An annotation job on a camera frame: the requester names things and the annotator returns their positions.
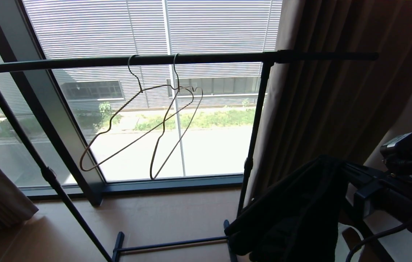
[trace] wooden floor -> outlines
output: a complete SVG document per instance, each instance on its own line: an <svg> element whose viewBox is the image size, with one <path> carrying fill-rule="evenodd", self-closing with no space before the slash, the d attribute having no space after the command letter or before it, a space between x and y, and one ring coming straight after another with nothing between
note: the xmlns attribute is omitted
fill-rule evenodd
<svg viewBox="0 0 412 262"><path fill-rule="evenodd" d="M112 254L119 231L123 247L224 235L224 219L234 220L239 190L106 198L101 207L74 201L106 250ZM39 202L28 222L0 230L0 262L101 262L91 240L61 202ZM121 262L228 262L224 243L121 257Z"/></svg>

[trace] black cloth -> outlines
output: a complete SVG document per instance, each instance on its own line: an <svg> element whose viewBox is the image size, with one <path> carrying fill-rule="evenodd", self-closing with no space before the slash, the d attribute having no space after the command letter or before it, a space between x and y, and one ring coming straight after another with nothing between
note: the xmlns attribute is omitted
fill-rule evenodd
<svg viewBox="0 0 412 262"><path fill-rule="evenodd" d="M254 262L334 261L343 164L319 156L254 199L225 229L231 250Z"/></svg>

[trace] garment rack pole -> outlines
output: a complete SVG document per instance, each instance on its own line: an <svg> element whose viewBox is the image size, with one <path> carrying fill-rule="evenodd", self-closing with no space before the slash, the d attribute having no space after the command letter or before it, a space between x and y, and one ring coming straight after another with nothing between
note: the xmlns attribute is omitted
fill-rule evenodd
<svg viewBox="0 0 412 262"><path fill-rule="evenodd" d="M338 53L338 52L326 52L326 53L302 53L294 50L279 50L275 52L262 52L262 53L216 53L216 54L189 54L189 55L178 55L176 57L176 64L193 64L193 63L246 63L246 62L261 62L263 63L261 72L261 82L259 85L259 93L257 97L256 114L254 117L253 128L251 132L251 139L249 143L248 157L244 165L244 175L243 183L239 199L239 208L237 211L237 216L244 205L244 198L246 189L248 186L249 175L253 168L253 154L254 147L257 140L257 131L259 129L259 121L261 119L261 113L264 105L264 96L267 86L267 81L269 79L269 74L271 67L274 63L292 63L294 61L310 61L310 60L364 60L364 61L374 61L378 58L378 53ZM12 62L12 63L1 63L0 73L5 72L16 72L16 71L26 71L26 70L49 70L57 68L84 68L84 67L105 67L105 66L126 66L129 57L102 57L102 58L74 58L74 59L53 59L53 60L38 60L38 61L23 61L23 62ZM131 65L164 65L173 64L174 55L140 55L135 56L131 60ZM28 101L27 104L35 103L38 101ZM56 191L57 195L62 199L64 204L67 206L68 210L72 213L75 219L78 221L80 226L83 228L88 237L93 241L96 247L99 249L104 259L107 262L118 262L122 252L129 251L140 251L140 250L150 250L159 249L165 247L185 247L191 244L198 243L215 243L217 241L228 240L228 237L213 237L206 239L196 239L182 242L171 242L164 244L156 244L141 247L127 247L122 248L124 234L119 232L116 239L116 245L113 250L112 257L106 252L104 247L99 242L96 235L93 233L91 228L88 226L83 216L78 212L76 207L73 205L71 199L65 193L64 189L56 179L56 175L52 169L46 166L45 162L38 154L30 139L26 136L25 132L18 123L17 118L13 114L10 106L6 102L0 91L0 108L3 111L5 117L10 122L11 126L17 133L18 137L25 145L26 149L38 164L41 169L41 174L43 178L50 184L50 186ZM229 225L228 220L224 221L224 227ZM236 262L237 258L230 248L230 258L231 262Z"/></svg>

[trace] white plastic bag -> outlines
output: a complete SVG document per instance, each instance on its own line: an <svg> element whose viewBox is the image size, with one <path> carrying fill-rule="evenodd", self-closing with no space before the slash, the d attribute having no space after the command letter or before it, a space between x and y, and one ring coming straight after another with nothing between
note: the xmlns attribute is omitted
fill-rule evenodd
<svg viewBox="0 0 412 262"><path fill-rule="evenodd" d="M345 262L345 260L347 259L347 255L350 252L350 248L348 247L348 244L342 235L342 233L349 228L354 229L356 233L359 235L359 238L363 240L363 235L355 227L339 223L339 239L337 240L337 247L335 247L335 262ZM356 253L354 253L351 261L359 261L363 250L364 246Z"/></svg>

